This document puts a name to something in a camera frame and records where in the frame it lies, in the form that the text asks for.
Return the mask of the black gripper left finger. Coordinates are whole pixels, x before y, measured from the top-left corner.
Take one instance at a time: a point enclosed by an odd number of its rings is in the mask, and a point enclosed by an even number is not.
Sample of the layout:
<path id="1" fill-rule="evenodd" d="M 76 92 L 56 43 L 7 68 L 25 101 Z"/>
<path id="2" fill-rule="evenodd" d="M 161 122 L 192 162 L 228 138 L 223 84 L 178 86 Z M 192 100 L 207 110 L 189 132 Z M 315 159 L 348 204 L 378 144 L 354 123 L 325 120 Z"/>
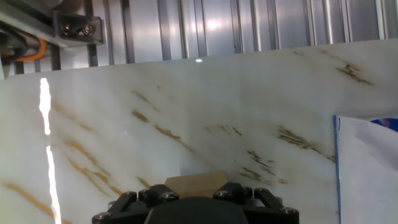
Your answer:
<path id="1" fill-rule="evenodd" d="M 92 224 L 144 224 L 150 211 L 158 205 L 179 199 L 179 195 L 164 184 L 138 192 L 124 192 L 108 203 L 108 210 L 94 215 Z"/>

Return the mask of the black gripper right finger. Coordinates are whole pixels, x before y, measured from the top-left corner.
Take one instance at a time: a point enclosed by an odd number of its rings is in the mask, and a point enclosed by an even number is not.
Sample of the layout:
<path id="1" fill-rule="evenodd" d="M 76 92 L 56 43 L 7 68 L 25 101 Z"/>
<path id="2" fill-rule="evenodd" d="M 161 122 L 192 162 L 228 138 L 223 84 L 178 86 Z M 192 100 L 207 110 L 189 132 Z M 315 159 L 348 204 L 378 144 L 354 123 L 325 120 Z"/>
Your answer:
<path id="1" fill-rule="evenodd" d="M 299 224 L 299 211 L 285 207 L 264 187 L 255 189 L 235 182 L 227 182 L 213 194 L 214 199 L 238 205 L 248 223 Z"/>

